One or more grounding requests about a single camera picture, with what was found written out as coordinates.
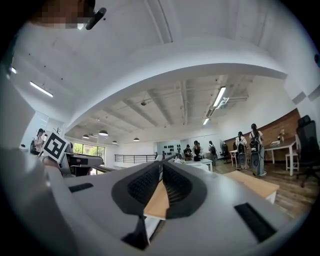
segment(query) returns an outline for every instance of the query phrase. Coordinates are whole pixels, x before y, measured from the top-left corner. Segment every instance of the wooden wall panel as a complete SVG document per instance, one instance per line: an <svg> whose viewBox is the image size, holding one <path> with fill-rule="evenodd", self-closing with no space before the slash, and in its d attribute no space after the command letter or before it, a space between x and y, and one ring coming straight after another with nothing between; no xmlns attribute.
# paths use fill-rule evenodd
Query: wooden wall panel
<svg viewBox="0 0 320 256"><path fill-rule="evenodd" d="M300 114L297 109L292 110L283 117L263 126L258 127L258 130L263 133L264 142L263 144L269 145L271 142L274 142L278 139L278 135L281 129L284 129L284 140L291 139L295 137L296 129L298 127L298 120L300 119ZM244 134L246 141L249 143L249 133ZM225 140L225 143L228 145L229 151L233 150L233 144L236 141L236 137ZM285 161L286 154L289 153L288 149L278 149L273 151L274 159L276 161ZM271 151L265 152L265 160L272 161Z"/></svg>

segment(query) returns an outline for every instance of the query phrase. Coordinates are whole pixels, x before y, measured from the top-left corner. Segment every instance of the black vent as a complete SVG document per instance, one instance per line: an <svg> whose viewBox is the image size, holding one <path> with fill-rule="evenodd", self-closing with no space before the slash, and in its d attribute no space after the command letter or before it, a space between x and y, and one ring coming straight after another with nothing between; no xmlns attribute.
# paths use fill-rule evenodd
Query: black vent
<svg viewBox="0 0 320 256"><path fill-rule="evenodd" d="M159 166L154 166L148 172L128 184L128 193L139 203L147 205L159 183Z"/></svg>
<svg viewBox="0 0 320 256"><path fill-rule="evenodd" d="M206 185L200 178L180 169L186 167L182 164L164 161L162 167L163 184L169 199L166 219L192 215L207 197Z"/></svg>
<svg viewBox="0 0 320 256"><path fill-rule="evenodd" d="M173 206L185 199L192 190L192 183L181 174L168 166L164 166L163 183L169 199L169 205Z"/></svg>
<svg viewBox="0 0 320 256"><path fill-rule="evenodd" d="M260 243L276 233L276 230L250 204L239 204L234 208Z"/></svg>
<svg viewBox="0 0 320 256"><path fill-rule="evenodd" d="M75 185L75 186L70 186L69 190L71 193L74 193L74 192L78 192L81 190L86 190L86 189L92 188L93 186L94 185L92 185L91 183L83 183L83 184L79 184L79 185Z"/></svg>

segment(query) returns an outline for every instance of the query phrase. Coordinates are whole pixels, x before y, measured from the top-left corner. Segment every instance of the black slot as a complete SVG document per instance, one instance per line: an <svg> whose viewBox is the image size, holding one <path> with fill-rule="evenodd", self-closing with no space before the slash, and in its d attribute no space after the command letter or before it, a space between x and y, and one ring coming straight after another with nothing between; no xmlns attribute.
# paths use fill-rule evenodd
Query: black slot
<svg viewBox="0 0 320 256"><path fill-rule="evenodd" d="M94 185L92 185L91 183L83 183L83 184L79 184L79 185L75 185L75 186L70 186L69 190L71 193L74 192L78 192L81 190L86 190L88 188L92 188Z"/></svg>
<svg viewBox="0 0 320 256"><path fill-rule="evenodd" d="M260 243L276 233L276 230L250 204L239 204L234 208Z"/></svg>

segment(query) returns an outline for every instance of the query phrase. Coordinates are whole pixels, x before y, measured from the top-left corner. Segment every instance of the hand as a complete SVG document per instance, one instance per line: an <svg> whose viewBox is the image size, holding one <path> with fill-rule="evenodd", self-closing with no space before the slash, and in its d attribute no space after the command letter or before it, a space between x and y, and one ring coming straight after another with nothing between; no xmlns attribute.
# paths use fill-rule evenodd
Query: hand
<svg viewBox="0 0 320 256"><path fill-rule="evenodd" d="M43 158L42 162L44 166L52 166L59 169L58 163L55 160L53 160L50 156L46 156L45 158Z"/></svg>

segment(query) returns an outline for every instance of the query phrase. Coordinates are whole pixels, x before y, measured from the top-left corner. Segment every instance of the wooden plank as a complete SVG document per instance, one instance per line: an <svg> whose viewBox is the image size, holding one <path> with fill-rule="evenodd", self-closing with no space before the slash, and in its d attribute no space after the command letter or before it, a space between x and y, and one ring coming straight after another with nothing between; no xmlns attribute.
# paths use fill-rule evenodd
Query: wooden plank
<svg viewBox="0 0 320 256"><path fill-rule="evenodd" d="M280 187L279 185L272 184L262 179L258 179L253 176L246 175L237 170L233 172L229 172L225 174L225 176L243 183L249 189L253 190L264 199L270 196L273 192L277 191Z"/></svg>
<svg viewBox="0 0 320 256"><path fill-rule="evenodd" d="M166 219L167 209L169 208L169 199L166 187L161 180L156 187L153 196L144 208L144 214L150 217L156 217L162 220Z"/></svg>

